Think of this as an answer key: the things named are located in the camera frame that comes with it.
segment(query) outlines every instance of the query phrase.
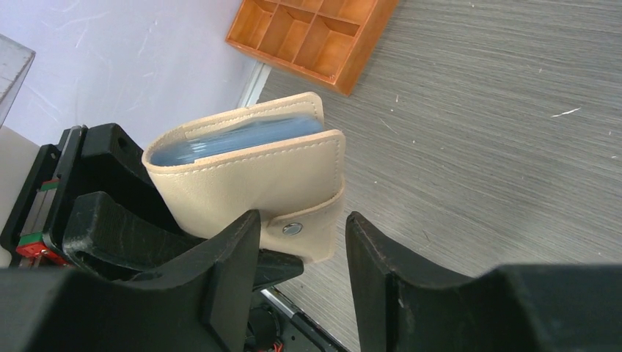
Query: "green component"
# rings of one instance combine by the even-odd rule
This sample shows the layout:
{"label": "green component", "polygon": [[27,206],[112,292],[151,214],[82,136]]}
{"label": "green component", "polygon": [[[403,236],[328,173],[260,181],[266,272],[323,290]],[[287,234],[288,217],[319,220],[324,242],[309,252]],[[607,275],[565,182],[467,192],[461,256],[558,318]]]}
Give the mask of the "green component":
{"label": "green component", "polygon": [[51,189],[55,189],[56,187],[58,187],[58,180],[52,181],[52,182],[48,182],[48,183],[44,183],[41,185],[41,189],[39,189],[39,191],[41,192],[45,192],[45,191],[49,191]]}
{"label": "green component", "polygon": [[24,246],[26,244],[31,244],[39,241],[43,241],[43,232],[35,232],[31,233],[30,235],[21,236],[18,246]]}

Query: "gray table surface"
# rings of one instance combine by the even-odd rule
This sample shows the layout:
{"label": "gray table surface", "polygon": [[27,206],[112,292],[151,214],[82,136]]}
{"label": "gray table surface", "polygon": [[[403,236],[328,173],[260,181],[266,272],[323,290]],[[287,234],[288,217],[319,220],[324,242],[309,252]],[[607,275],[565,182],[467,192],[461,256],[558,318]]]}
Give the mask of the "gray table surface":
{"label": "gray table surface", "polygon": [[[622,260],[619,1],[403,0],[351,97],[273,70],[260,100],[306,91],[348,139],[346,210],[428,259]],[[358,351],[345,215],[281,288]]]}

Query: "white wall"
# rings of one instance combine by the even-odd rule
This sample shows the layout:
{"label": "white wall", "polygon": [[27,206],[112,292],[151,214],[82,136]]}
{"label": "white wall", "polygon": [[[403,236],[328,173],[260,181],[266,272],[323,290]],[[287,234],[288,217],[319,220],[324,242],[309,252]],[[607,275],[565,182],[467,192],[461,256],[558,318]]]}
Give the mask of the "white wall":
{"label": "white wall", "polygon": [[5,125],[38,144],[119,123],[141,146],[234,109],[255,61],[225,42],[240,0],[0,0],[0,33],[35,50]]}

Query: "black plastic part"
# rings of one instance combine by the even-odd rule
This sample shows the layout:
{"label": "black plastic part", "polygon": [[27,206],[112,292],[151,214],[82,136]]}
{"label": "black plastic part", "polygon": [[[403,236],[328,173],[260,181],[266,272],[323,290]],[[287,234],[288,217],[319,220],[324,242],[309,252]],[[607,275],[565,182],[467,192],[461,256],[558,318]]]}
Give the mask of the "black plastic part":
{"label": "black plastic part", "polygon": [[304,264],[295,255],[262,249],[257,261],[257,276],[253,290],[275,286],[302,275]]}
{"label": "black plastic part", "polygon": [[142,148],[116,123],[89,128],[81,163],[109,194],[135,216],[181,234],[169,208],[142,165]]}
{"label": "black plastic part", "polygon": [[242,351],[259,235],[249,211],[132,282],[2,270],[0,351]]}
{"label": "black plastic part", "polygon": [[46,144],[39,148],[39,153],[34,159],[7,223],[4,225],[0,235],[0,245],[11,253],[11,266],[19,264],[21,260],[21,256],[15,252],[15,247],[19,243],[20,231],[26,222],[41,183],[52,178],[59,155],[60,151],[52,144]]}
{"label": "black plastic part", "polygon": [[362,352],[622,351],[622,265],[504,265],[470,279],[352,213]]}
{"label": "black plastic part", "polygon": [[63,146],[65,145],[67,138],[69,138],[69,131],[70,129],[68,128],[66,130],[63,130],[63,132],[61,133],[59,143],[56,145],[58,150],[62,150]]}
{"label": "black plastic part", "polygon": [[244,350],[267,351],[279,337],[279,321],[266,307],[255,307],[249,312],[249,324],[244,341]]}
{"label": "black plastic part", "polygon": [[[201,321],[215,332],[221,345],[229,351],[242,351],[244,347],[251,292],[259,255],[260,229],[259,212],[253,210],[228,227],[228,232],[253,232],[252,235],[239,239],[232,236],[216,236],[206,241],[214,248],[224,247],[226,250],[217,257],[214,263],[211,274],[212,285],[206,287],[207,295]],[[230,243],[236,240],[240,243],[232,246]],[[192,261],[178,262],[181,265],[193,265]]]}
{"label": "black plastic part", "polygon": [[290,322],[321,352],[348,352],[338,341],[304,313],[298,312],[290,318]]}
{"label": "black plastic part", "polygon": [[56,174],[53,175],[59,178],[59,185],[43,227],[43,243],[66,260],[69,258],[62,251],[62,238],[73,209],[73,202],[78,196],[92,193],[100,188],[98,182],[88,175],[84,166],[79,162],[79,152],[86,132],[86,127],[70,129],[56,167]]}
{"label": "black plastic part", "polygon": [[73,207],[63,251],[77,266],[106,279],[127,279],[132,271],[160,266],[204,241],[154,226],[104,192],[80,196]]}

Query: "wallet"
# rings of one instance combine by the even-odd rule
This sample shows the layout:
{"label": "wallet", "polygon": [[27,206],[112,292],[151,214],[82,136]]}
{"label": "wallet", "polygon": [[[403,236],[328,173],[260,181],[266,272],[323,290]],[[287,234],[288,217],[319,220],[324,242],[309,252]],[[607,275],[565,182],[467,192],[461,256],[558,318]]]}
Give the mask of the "wallet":
{"label": "wallet", "polygon": [[339,130],[231,150],[187,164],[160,166],[154,153],[293,115],[323,125],[322,101],[304,93],[188,122],[157,138],[142,156],[147,172],[182,230],[212,238],[244,212],[260,211],[260,248],[306,263],[334,253],[344,206],[345,137]]}

